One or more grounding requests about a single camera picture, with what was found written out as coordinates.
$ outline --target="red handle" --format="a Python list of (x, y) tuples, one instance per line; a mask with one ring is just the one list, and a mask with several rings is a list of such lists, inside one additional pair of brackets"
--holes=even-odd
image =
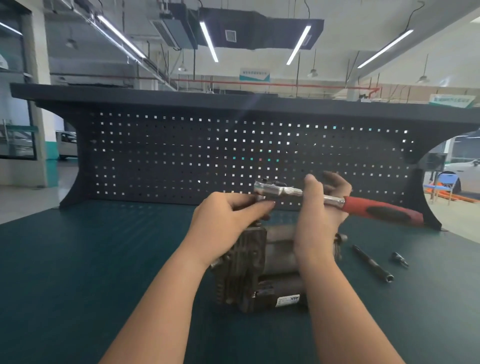
[(364, 218), (374, 218), (402, 225), (423, 226), (423, 215), (418, 211), (366, 198), (347, 196), (342, 210)]

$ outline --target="chair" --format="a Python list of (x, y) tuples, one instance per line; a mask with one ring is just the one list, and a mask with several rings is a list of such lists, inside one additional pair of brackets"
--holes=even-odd
[(432, 189), (432, 203), (438, 199), (438, 193), (440, 191), (450, 191), (450, 196), (448, 197), (448, 204), (452, 200), (453, 188), (455, 187), (456, 181), (458, 181), (458, 175), (450, 173), (442, 173), (438, 176), (437, 182), (440, 182), (442, 185), (437, 186), (434, 184), (424, 184), (423, 187)]

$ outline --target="ratchet wrench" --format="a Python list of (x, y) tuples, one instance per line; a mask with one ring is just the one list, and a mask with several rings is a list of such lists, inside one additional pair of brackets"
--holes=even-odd
[[(286, 184), (278, 181), (256, 181), (253, 185), (253, 191), (259, 196), (259, 199), (303, 196), (301, 189), (288, 187)], [(324, 204), (339, 208), (351, 215), (364, 218), (372, 218), (401, 225), (424, 226), (423, 215), (420, 212), (386, 202), (352, 196), (334, 197), (324, 195)]]

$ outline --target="car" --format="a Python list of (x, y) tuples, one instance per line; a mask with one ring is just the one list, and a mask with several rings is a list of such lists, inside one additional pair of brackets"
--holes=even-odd
[(59, 159), (77, 157), (77, 133), (57, 131), (57, 146)]
[(455, 194), (461, 191), (480, 194), (480, 158), (470, 162), (450, 163), (445, 166), (444, 173), (458, 175), (453, 190)]

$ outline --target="green work mat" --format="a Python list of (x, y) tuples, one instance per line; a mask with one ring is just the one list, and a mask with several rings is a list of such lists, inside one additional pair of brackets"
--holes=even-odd
[[(193, 208), (87, 201), (0, 225), (0, 363), (96, 363), (181, 242)], [(275, 212), (270, 223), (296, 218)], [(479, 362), (479, 244), (362, 218), (341, 232), (340, 267), (407, 363)], [(395, 281), (374, 276), (352, 243)], [(388, 261), (393, 251), (410, 269)], [(214, 297), (207, 272), (185, 363), (318, 362), (307, 312), (246, 315)]]

